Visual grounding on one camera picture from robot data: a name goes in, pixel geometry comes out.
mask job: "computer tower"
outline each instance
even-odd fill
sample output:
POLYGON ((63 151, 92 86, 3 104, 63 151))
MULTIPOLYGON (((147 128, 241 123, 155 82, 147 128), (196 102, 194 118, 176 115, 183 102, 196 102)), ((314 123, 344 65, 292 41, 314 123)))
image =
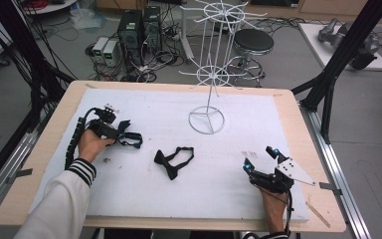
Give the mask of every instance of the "computer tower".
POLYGON ((141 10, 125 10, 117 27, 120 44, 127 49, 139 49, 143 43, 141 10))
POLYGON ((147 43, 147 49, 153 53, 162 50, 160 7, 149 6, 144 8, 144 38, 147 43))
POLYGON ((126 59, 125 66, 127 68, 142 66, 144 29, 141 10, 128 9, 123 12, 117 27, 117 35, 122 46, 122 56, 126 59))

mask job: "floor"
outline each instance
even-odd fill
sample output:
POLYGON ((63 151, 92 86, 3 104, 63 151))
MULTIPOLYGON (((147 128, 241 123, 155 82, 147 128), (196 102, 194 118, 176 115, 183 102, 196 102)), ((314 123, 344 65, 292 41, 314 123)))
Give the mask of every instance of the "floor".
MULTIPOLYGON (((52 49, 79 79, 94 77, 93 64, 85 54, 86 47, 99 36, 111 36, 118 21, 108 19, 98 29, 75 30, 68 11, 42 16, 45 28, 54 33, 49 38, 52 49)), ((382 26, 375 29, 382 31, 382 26)), ((281 28, 274 33, 274 50, 259 58, 267 73, 264 88, 292 89, 316 77, 321 64, 302 33, 281 28)), ((190 38, 194 52, 199 39, 190 38)), ((38 42, 45 51, 43 42, 38 42)), ((183 77, 179 70, 193 69, 183 64, 157 72, 155 83, 197 84, 183 77)), ((254 87, 254 82, 238 82, 240 87, 254 87)), ((296 96, 302 100, 306 93, 296 96)), ((30 89, 13 65, 0 66, 0 150, 30 109, 30 89)), ((318 108, 321 115, 322 105, 318 108)), ((335 86, 330 122, 330 140, 346 176, 352 194, 372 238, 382 238, 382 72, 344 71, 335 86)), ((0 238, 12 238, 18 228, 0 226, 0 238)), ((91 238, 93 229, 85 229, 82 238, 91 238)), ((187 238, 186 231, 156 231, 155 238, 187 238)), ((302 233, 302 238, 352 238, 344 233, 302 233)))

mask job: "white wire stand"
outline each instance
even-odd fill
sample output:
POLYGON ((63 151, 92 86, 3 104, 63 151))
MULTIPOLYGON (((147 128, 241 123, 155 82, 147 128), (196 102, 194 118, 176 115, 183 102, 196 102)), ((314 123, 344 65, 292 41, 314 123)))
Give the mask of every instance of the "white wire stand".
MULTIPOLYGON (((200 60, 197 63, 194 59, 189 59, 198 67, 198 70, 196 73, 183 73, 181 71, 179 73, 183 75, 196 76, 200 82, 196 85, 196 87, 201 85, 210 86, 207 105, 192 111, 189 114, 188 120, 190 125, 196 131, 205 134, 214 134, 224 127, 225 117, 219 109, 210 106, 213 88, 215 89, 217 97, 219 97, 216 87, 233 87, 233 85, 229 83, 230 77, 239 76, 229 75, 227 72, 227 67, 230 64, 229 59, 231 57, 235 32, 239 29, 241 22, 245 21, 246 14, 242 9, 247 3, 234 6, 224 3, 222 0, 219 3, 207 3, 200 0, 196 0, 196 2, 203 3, 206 6, 204 8, 184 8, 181 6, 181 8, 182 10, 200 10, 203 11, 204 14, 203 19, 195 20, 196 23, 204 22, 200 60), (208 26, 208 23, 213 23, 211 31, 207 31, 210 27, 208 26), (215 36, 216 26, 219 28, 218 36, 215 36), (228 38, 228 43, 226 45, 226 49, 225 47, 222 47, 221 49, 224 29, 228 29, 229 31, 229 34, 225 36, 228 38)), ((246 23, 254 28, 257 28, 249 22, 246 23)))

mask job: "aluminum rail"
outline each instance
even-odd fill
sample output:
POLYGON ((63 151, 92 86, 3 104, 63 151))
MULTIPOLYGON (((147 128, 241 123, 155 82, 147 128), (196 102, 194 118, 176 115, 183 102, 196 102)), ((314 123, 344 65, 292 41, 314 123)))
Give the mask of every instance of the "aluminum rail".
POLYGON ((355 198, 353 197, 349 185, 346 181, 345 175, 343 174, 342 168, 340 167, 339 161, 337 160, 336 154, 331 146, 327 144, 321 135, 321 119, 318 116, 318 113, 312 113, 306 109, 301 109, 302 112, 305 111, 308 116, 313 133, 315 134, 318 140, 318 146, 321 149, 323 160, 327 165, 327 169, 336 189, 340 189, 342 194, 338 195, 343 209, 345 210, 347 220, 350 223, 352 232, 354 236, 358 239, 370 239, 370 233, 368 228, 362 218, 361 212, 359 211, 358 206, 356 205, 355 198))

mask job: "striped sleeve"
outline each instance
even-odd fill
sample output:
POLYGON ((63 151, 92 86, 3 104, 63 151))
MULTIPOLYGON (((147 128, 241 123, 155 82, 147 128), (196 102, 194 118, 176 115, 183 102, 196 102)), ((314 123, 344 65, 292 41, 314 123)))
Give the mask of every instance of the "striped sleeve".
POLYGON ((78 175, 88 186, 92 186, 96 178, 96 168, 82 158, 74 160, 67 170, 78 175))

